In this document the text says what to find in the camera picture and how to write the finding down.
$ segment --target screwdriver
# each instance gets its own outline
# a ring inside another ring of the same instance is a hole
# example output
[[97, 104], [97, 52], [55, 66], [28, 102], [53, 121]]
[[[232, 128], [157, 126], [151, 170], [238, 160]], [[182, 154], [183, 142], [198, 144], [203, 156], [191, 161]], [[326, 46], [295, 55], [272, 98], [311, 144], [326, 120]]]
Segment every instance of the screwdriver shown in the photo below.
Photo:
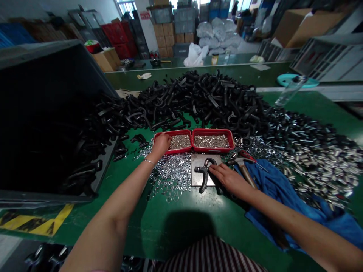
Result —
[[266, 168], [264, 168], [263, 166], [261, 166], [250, 154], [248, 154], [246, 151], [244, 150], [241, 150], [239, 152], [239, 154], [244, 157], [244, 158], [247, 158], [247, 159], [250, 159], [252, 160], [254, 163], [256, 163], [259, 167], [261, 167], [263, 170], [265, 170], [267, 173], [269, 173], [269, 171], [266, 170]]

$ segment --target striped clothing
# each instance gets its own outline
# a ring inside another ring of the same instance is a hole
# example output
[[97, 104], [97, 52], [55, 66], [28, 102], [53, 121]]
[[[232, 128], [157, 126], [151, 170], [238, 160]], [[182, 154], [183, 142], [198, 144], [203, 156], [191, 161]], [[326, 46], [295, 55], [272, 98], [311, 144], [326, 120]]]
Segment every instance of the striped clothing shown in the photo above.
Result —
[[158, 272], [267, 272], [220, 238], [206, 236], [167, 260]]

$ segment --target blue cloth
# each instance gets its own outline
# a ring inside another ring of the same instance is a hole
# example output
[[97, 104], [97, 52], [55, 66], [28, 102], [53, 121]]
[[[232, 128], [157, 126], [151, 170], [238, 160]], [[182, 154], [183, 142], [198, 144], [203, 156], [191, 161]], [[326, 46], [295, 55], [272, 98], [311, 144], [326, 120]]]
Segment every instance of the blue cloth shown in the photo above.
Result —
[[[363, 230], [356, 220], [344, 210], [335, 208], [333, 212], [328, 204], [321, 198], [314, 196], [320, 204], [322, 211], [305, 204], [296, 194], [286, 176], [267, 160], [258, 160], [258, 163], [266, 168], [269, 173], [262, 170], [257, 164], [246, 163], [251, 177], [255, 180], [258, 188], [268, 196], [276, 199], [313, 219], [314, 221], [326, 226], [333, 232], [339, 234], [361, 250], [363, 250]], [[272, 243], [275, 243], [271, 233], [266, 228], [266, 217], [255, 208], [251, 207], [245, 216], [258, 228]], [[299, 245], [288, 235], [285, 234], [290, 247], [304, 252]]]

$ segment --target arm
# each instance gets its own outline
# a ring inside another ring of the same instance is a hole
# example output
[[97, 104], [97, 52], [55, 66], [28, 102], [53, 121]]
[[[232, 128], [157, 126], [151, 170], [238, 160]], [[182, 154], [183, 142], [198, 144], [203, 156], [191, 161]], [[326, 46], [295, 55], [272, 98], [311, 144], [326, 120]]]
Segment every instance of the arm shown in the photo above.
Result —
[[335, 232], [252, 188], [225, 164], [209, 170], [228, 191], [278, 224], [325, 270], [362, 271], [363, 252]]
[[[170, 139], [161, 134], [146, 159], [156, 164], [169, 149]], [[127, 225], [153, 168], [143, 161], [113, 192], [78, 238], [62, 272], [120, 270]]]

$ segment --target yellow black hazard tape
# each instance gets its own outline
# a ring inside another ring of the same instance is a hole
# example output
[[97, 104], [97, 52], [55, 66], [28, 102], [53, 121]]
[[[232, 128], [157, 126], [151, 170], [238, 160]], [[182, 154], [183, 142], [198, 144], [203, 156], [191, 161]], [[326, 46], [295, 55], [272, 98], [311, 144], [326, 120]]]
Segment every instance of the yellow black hazard tape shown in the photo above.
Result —
[[55, 219], [7, 212], [0, 218], [0, 229], [53, 236], [71, 213], [74, 204], [66, 204]]

